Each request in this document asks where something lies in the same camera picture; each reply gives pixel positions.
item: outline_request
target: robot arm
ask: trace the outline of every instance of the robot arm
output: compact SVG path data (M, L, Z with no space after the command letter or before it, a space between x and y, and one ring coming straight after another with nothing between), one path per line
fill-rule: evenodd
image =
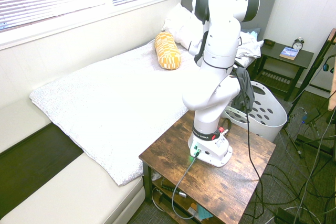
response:
M258 9L259 0L193 0L204 35L189 47L200 70L182 97L185 106L195 111L188 144L191 155L201 150L198 158L218 167L228 161L230 150L218 131L220 115L240 91L238 80L228 77L240 42L240 22L252 20Z

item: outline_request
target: dark gray cloth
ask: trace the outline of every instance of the dark gray cloth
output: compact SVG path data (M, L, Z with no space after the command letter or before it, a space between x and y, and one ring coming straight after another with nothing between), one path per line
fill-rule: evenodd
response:
M232 100L231 107L245 113L245 97L247 113L250 113L252 111L252 106L255 98L250 76L247 70L242 67L238 67L236 71L234 71L234 75L239 79L240 92Z

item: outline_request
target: book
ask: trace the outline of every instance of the book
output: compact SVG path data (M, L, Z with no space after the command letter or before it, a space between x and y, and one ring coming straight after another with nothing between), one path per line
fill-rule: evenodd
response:
M294 60L296 55L298 55L299 50L298 49L293 49L289 47L285 47L283 51L281 52L280 56L284 57L286 59Z

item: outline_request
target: white laundry basket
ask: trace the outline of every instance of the white laundry basket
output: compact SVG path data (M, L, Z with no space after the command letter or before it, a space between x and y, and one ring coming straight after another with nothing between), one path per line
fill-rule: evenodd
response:
M264 85L251 81L255 102L248 114L251 132L273 142L282 126L287 121L287 114L281 104ZM247 129L246 114L227 106L222 113L223 118L229 118L232 123Z

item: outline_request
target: patterned cushion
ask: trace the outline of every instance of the patterned cushion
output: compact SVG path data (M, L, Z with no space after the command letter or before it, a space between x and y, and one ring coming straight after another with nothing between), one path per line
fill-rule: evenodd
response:
M181 64L181 54L175 44L173 35L162 32L155 38L155 49L162 68L173 70Z

